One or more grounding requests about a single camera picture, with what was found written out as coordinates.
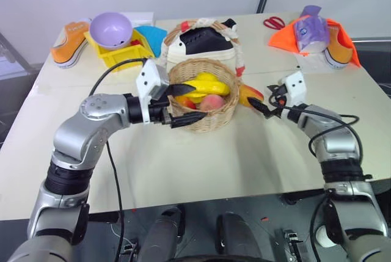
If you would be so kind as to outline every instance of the black cable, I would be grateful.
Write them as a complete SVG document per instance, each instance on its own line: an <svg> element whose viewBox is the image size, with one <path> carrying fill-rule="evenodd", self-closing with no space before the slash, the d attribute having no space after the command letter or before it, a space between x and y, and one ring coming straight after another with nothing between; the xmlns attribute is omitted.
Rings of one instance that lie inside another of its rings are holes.
<svg viewBox="0 0 391 262"><path fill-rule="evenodd" d="M315 255L315 258L316 258L316 262L321 262L320 261L320 257L319 257L319 254L318 254L318 250L316 249L316 245L315 245L315 233L313 232L313 226L315 224L315 218L316 218L316 215L318 214L318 211L320 209L320 206L324 203L324 201L328 198L328 195L325 195L322 200L317 204L317 206L315 207L315 210L313 211L312 213L312 217L311 217L311 223L310 223L310 241L311 241L311 247L312 247L312 250L313 250L313 254Z"/></svg>
<svg viewBox="0 0 391 262"><path fill-rule="evenodd" d="M123 208L122 208L120 183L118 181L117 169L115 168L114 160L111 155L109 141L106 142L106 148L108 149L108 154L109 154L111 166L112 166L112 169L114 172L115 186L117 187L118 203L119 203L119 207L120 207L120 226L121 226L120 240L118 243L117 253L115 254L115 260L114 260L115 262L118 262L118 260L120 258L120 254L121 254L122 243L123 243L123 235L124 235L124 231L125 231L125 221L123 220Z"/></svg>
<svg viewBox="0 0 391 262"><path fill-rule="evenodd" d="M90 93L89 93L89 96L93 95L96 91L96 89L98 88L99 84L103 81L103 79L112 71L112 70L115 70L116 68L122 66L122 65L125 65L125 64L128 64L130 62L142 62L142 64L145 63L147 59L127 59L127 60L124 60L122 62L119 62L115 65L113 65L111 68L108 68L100 77L99 79L97 80L97 82L95 83L95 85L92 87ZM115 186L117 187L117 195L118 195L118 203L119 203L119 208L120 208L120 226L121 226L121 231L120 231L120 240L118 242L118 247L117 247L117 253L115 254L115 259L114 261L115 262L118 262L119 261L119 258L120 258L120 253L121 253L121 248L122 248L122 243L123 243L123 235L124 235L124 231L125 231L125 222L123 220L123 208L122 208L122 199L121 199L121 189L120 189L120 184L119 184L119 181L118 181L118 175L117 175L117 169L115 168L115 164L114 164L114 160L112 158L112 155L111 155L111 150L110 150L110 145L109 145L109 141L106 142L106 148L108 150L108 155L109 155L109 159L110 159L110 163L111 163L111 166L112 166L112 169L113 169L113 172L114 172L114 178L115 178Z"/></svg>
<svg viewBox="0 0 391 262"><path fill-rule="evenodd" d="M357 134L357 132L351 127L351 125L353 125L353 124L355 124L355 123L357 123L359 121L359 119L360 119L359 117L357 117L355 115L343 115L343 117L352 117L352 118L355 119L353 122L345 123L343 120L340 120L339 118L333 117L333 116L328 115L328 114L323 114L321 112L307 111L305 109L300 109L300 108L296 108L296 107L289 107L289 106L280 105L277 102L272 102L271 101L271 99L273 97L276 98L275 94L272 94L269 97L269 104L274 106L274 107L282 108L282 109L288 109L290 111L303 112L305 114L317 115L319 117L326 117L328 119L331 119L331 120L341 124L340 126L336 126L336 127L333 127L333 128L331 128L329 130L326 130L326 131L323 131L323 132L321 132L319 134L316 134L315 136L313 136L310 139L311 144L312 144L313 140L315 140L317 137L320 137L320 136L322 136L322 135L324 135L326 133L329 133L331 131L335 131L337 129L345 128L345 127L348 128L352 132L352 134L354 135L354 137L357 140L357 145L359 146L359 164L361 166L362 159L363 159L363 156L364 156L363 149L362 149L362 142L361 142L361 139L360 139L359 135ZM316 154L315 154L315 152L313 152L312 147L310 148L310 152L316 157Z"/></svg>
<svg viewBox="0 0 391 262"><path fill-rule="evenodd" d="M112 71L112 70L115 70L116 68L122 66L122 65L125 65L125 64L129 64L131 62L142 62L142 64L145 63L147 59L127 59L127 60L124 60L122 62L119 62L115 65L113 65L111 68L108 68L101 76L100 78L97 80L97 82L95 83L95 85L92 87L90 93L89 93L89 96L93 95L96 91L96 89L98 88L99 84L103 81L103 79Z"/></svg>

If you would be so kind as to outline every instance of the red scissors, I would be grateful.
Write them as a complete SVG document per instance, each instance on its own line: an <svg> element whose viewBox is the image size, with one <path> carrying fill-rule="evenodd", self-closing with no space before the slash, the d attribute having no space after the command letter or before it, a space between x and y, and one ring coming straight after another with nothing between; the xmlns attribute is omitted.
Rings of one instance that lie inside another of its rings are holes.
<svg viewBox="0 0 391 262"><path fill-rule="evenodd" d="M274 30L280 30L285 27L285 23L283 22L283 20L281 20L281 18L277 16L271 16L270 18L264 20L263 24L266 27Z"/></svg>

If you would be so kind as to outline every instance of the white table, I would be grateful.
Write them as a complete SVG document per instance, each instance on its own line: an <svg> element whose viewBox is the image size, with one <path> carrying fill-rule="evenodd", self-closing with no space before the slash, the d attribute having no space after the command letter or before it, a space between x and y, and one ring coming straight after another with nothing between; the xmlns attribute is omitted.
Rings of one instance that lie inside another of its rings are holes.
<svg viewBox="0 0 391 262"><path fill-rule="evenodd" d="M261 92L296 70L292 54L267 46L274 32L262 25L272 14L234 16L243 45L243 81ZM281 13L286 22L297 13ZM157 21L172 29L180 21ZM29 218L46 177L58 126L77 110L106 67L88 46L76 66L61 70L46 60L0 150L0 220ZM136 92L139 67L112 73L98 92ZM305 75L307 101L356 114L364 145L365 173L391 177L391 101L363 68ZM134 125L111 139L123 207L139 208L216 198L273 194L323 187L308 138L294 124L265 120L238 106L232 121L212 133L194 134L161 125ZM91 213L118 210L106 151L91 179Z"/></svg>

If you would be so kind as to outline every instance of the shoe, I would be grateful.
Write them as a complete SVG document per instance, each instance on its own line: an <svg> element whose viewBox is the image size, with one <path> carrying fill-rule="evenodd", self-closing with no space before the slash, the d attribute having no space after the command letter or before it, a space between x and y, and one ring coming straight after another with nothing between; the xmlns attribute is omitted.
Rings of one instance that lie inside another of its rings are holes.
<svg viewBox="0 0 391 262"><path fill-rule="evenodd" d="M50 49L54 63L60 68L70 68L78 62L81 51L87 45L84 33L89 30L89 21L72 22L64 27L63 42Z"/></svg>
<svg viewBox="0 0 391 262"><path fill-rule="evenodd" d="M338 41L339 28L329 27L330 44L324 50L327 62L332 68L344 68L353 56L353 49L343 46Z"/></svg>
<svg viewBox="0 0 391 262"><path fill-rule="evenodd" d="M236 23L232 19L222 24L236 30ZM228 38L223 37L211 27L203 27L181 34L169 46L167 60L178 64L186 59L230 60L234 57L235 49Z"/></svg>

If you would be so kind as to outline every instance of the purple bowl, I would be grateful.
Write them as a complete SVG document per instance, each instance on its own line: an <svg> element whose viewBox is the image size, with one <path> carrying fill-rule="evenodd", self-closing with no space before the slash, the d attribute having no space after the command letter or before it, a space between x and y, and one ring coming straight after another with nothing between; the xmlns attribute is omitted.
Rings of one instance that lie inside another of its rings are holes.
<svg viewBox="0 0 391 262"><path fill-rule="evenodd" d="M128 46L132 32L132 24L121 13L101 13L90 24L92 39L107 50Z"/></svg>

